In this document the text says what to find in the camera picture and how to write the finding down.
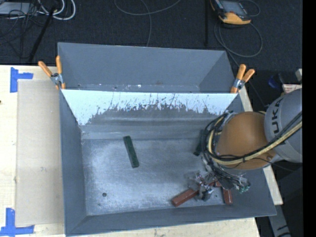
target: gray bin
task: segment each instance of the gray bin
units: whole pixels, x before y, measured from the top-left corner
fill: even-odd
[[[221,190],[178,208],[186,176],[203,171],[199,133],[225,110],[243,111],[226,52],[58,43],[67,236],[275,215],[262,170],[251,188]],[[133,168],[123,137],[139,161]]]

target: black floor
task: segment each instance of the black floor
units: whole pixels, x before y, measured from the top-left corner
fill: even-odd
[[[39,8],[37,0],[8,1],[31,2]],[[237,64],[240,63],[256,70],[246,87],[254,110],[264,111],[281,94],[279,86],[273,88],[269,84],[272,77],[297,83],[295,72],[302,68],[303,0],[251,1],[242,0],[241,3],[249,15],[259,13],[252,17],[252,25],[233,29],[220,27],[219,30],[222,41],[231,51],[228,58],[233,72],[237,73]],[[39,14],[17,20],[1,15],[0,64],[37,64],[38,60],[43,60],[47,65],[55,65],[57,42],[224,50],[223,43],[216,38],[219,38],[217,26],[222,24],[211,9],[206,20],[205,0],[74,2],[74,18],[65,21],[52,19],[35,53],[32,51],[47,16]],[[54,0],[41,0],[41,3],[49,9]],[[148,15],[148,11],[159,12]],[[65,10],[58,16],[69,17],[72,12],[71,1],[65,0]],[[300,201],[302,196],[287,202],[290,213],[287,213],[287,204],[284,205],[288,217],[302,214],[302,207],[296,199]],[[292,232],[298,233],[296,229],[302,226],[292,224]]]

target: electronic device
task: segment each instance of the electronic device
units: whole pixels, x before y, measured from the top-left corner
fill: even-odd
[[[212,9],[220,20],[226,24],[245,25],[251,22],[242,4],[233,0],[210,0]]]

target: white cable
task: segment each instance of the white cable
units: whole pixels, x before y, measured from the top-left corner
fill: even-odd
[[[75,14],[76,14],[76,4],[75,4],[75,1],[74,1],[74,0],[70,0],[70,1],[71,1],[72,5],[73,5],[73,13],[72,13],[72,15],[69,16],[69,17],[67,17],[67,18],[61,18],[61,17],[57,17],[57,16],[56,16],[57,14],[61,13],[61,12],[64,10],[64,8],[65,8],[65,2],[64,2],[64,0],[62,0],[63,7],[62,7],[58,12],[53,13],[53,18],[58,19],[58,20],[70,20],[70,19],[72,19],[72,18],[75,16]],[[49,15],[49,12],[48,12],[48,11],[45,9],[45,7],[42,5],[41,1],[38,0],[38,2],[39,2],[39,4],[40,4],[41,9],[43,9],[44,12],[45,12],[45,13],[43,13],[42,11],[38,11],[38,13],[42,13],[42,14],[45,14],[45,15]]]
[[[41,1],[38,0],[38,2],[39,2],[39,4],[40,4],[41,9],[44,11],[44,12],[38,11],[38,13],[40,13],[40,14],[45,14],[45,15],[49,15],[48,10],[45,9],[45,7],[44,7],[44,5],[41,3]],[[61,0],[61,2],[62,2],[62,4],[63,4],[62,8],[61,8],[59,11],[53,13],[53,15],[57,15],[57,14],[63,12],[63,10],[65,9],[65,1],[64,1],[64,0]]]
[[[73,5],[73,13],[71,14],[71,16],[69,16],[68,18],[59,18],[59,17],[56,17],[56,16],[53,16],[55,19],[58,19],[58,20],[70,20],[72,19],[75,14],[76,14],[76,5],[75,5],[75,1],[74,0],[70,0],[72,5]]]

